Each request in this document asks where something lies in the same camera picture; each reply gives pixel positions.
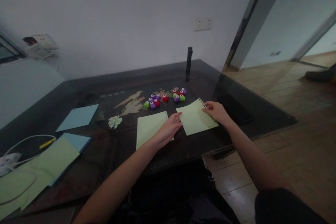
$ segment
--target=hand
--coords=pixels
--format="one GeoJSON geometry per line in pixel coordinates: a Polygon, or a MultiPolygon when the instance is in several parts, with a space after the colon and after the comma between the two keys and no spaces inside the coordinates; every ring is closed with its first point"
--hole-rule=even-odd
{"type": "Polygon", "coordinates": [[[161,128],[147,142],[154,144],[157,150],[165,146],[181,128],[180,115],[182,112],[172,114],[161,128]]]}
{"type": "Polygon", "coordinates": [[[221,123],[224,127],[234,123],[230,116],[227,114],[223,105],[218,102],[207,101],[204,103],[207,108],[202,109],[203,112],[211,115],[215,120],[221,123]]]}

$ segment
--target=wooden floor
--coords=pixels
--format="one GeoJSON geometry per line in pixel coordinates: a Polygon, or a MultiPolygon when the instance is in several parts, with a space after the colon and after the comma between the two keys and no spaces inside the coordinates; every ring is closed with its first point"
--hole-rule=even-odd
{"type": "Polygon", "coordinates": [[[300,61],[329,68],[336,63],[336,51],[304,56],[300,61]]]}
{"type": "MultiPolygon", "coordinates": [[[[306,71],[319,70],[280,62],[240,72],[224,68],[223,73],[298,118],[299,124],[254,143],[304,202],[336,223],[336,88],[302,79],[306,71]]],[[[240,222],[255,223],[258,192],[237,152],[218,161],[212,156],[204,160],[240,222]]]]}

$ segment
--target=electrical socket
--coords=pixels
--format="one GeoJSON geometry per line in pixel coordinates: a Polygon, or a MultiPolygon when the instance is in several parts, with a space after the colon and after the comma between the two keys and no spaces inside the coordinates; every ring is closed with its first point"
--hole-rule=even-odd
{"type": "Polygon", "coordinates": [[[205,20],[205,22],[204,22],[205,29],[204,30],[210,30],[212,28],[213,23],[214,23],[213,18],[206,17],[206,18],[204,18],[204,20],[205,20]]]}
{"type": "Polygon", "coordinates": [[[45,47],[47,49],[57,49],[58,48],[58,45],[48,34],[38,34],[38,35],[33,35],[32,37],[36,39],[37,43],[40,44],[40,46],[42,47],[45,47]]]}
{"type": "Polygon", "coordinates": [[[270,56],[271,56],[271,57],[278,56],[280,53],[281,53],[281,51],[272,52],[272,53],[270,54],[270,56]]]}
{"type": "Polygon", "coordinates": [[[44,60],[45,58],[54,55],[54,53],[46,47],[41,46],[40,44],[35,44],[27,48],[28,54],[32,57],[40,58],[44,60]]]}
{"type": "Polygon", "coordinates": [[[214,19],[212,17],[197,18],[195,31],[198,30],[210,30],[213,26],[214,19]]]}
{"type": "Polygon", "coordinates": [[[203,19],[201,19],[201,18],[196,19],[195,30],[202,30],[202,21],[203,21],[203,19]]]}

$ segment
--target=dark clothing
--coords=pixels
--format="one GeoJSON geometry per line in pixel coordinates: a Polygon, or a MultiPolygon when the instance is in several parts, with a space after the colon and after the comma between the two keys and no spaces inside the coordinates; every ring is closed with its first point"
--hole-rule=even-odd
{"type": "MultiPolygon", "coordinates": [[[[285,189],[262,191],[256,223],[327,223],[285,189]]],[[[240,223],[203,161],[141,178],[111,223],[240,223]]]]}

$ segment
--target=white cable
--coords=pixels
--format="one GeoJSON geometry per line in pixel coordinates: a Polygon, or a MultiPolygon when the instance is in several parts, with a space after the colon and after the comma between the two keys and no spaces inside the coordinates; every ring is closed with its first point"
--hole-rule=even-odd
{"type": "MultiPolygon", "coordinates": [[[[6,153],[2,156],[2,157],[5,157],[12,149],[14,149],[17,145],[19,145],[20,143],[22,143],[23,141],[26,141],[27,139],[29,139],[29,138],[33,138],[33,137],[52,137],[52,138],[55,138],[55,141],[56,141],[56,137],[55,136],[53,136],[53,135],[33,135],[33,136],[29,136],[29,137],[27,137],[27,138],[25,138],[25,139],[23,139],[23,140],[21,140],[20,142],[18,142],[17,144],[15,144],[14,146],[12,146],[8,151],[6,151],[6,153]]],[[[36,158],[36,157],[38,157],[38,156],[40,156],[43,152],[41,152],[40,154],[38,154],[38,155],[36,155],[36,156],[34,156],[34,157],[31,157],[31,158],[28,158],[28,159],[26,159],[26,160],[23,160],[23,161],[21,161],[21,162],[18,162],[18,163],[16,163],[15,165],[18,165],[18,164],[21,164],[21,163],[24,163],[24,162],[27,162],[27,161],[29,161],[29,160],[32,160],[32,159],[34,159],[34,158],[36,158]]],[[[22,194],[24,194],[35,182],[36,182],[36,180],[37,180],[37,175],[34,173],[34,172],[30,172],[30,171],[24,171],[24,170],[21,170],[21,171],[18,171],[18,170],[15,170],[13,167],[11,167],[11,166],[8,166],[7,168],[9,168],[9,169],[11,169],[12,170],[12,172],[19,172],[19,173],[28,173],[28,174],[31,174],[31,175],[33,175],[34,176],[34,180],[33,180],[33,182],[23,191],[23,192],[21,192],[19,195],[17,195],[17,196],[15,196],[14,198],[12,198],[12,199],[10,199],[10,200],[7,200],[7,201],[4,201],[4,202],[0,202],[0,206],[1,205],[5,205],[5,204],[7,204],[7,203],[9,203],[9,202],[12,202],[13,200],[15,200],[15,199],[17,199],[18,197],[20,197],[22,194]]]]}

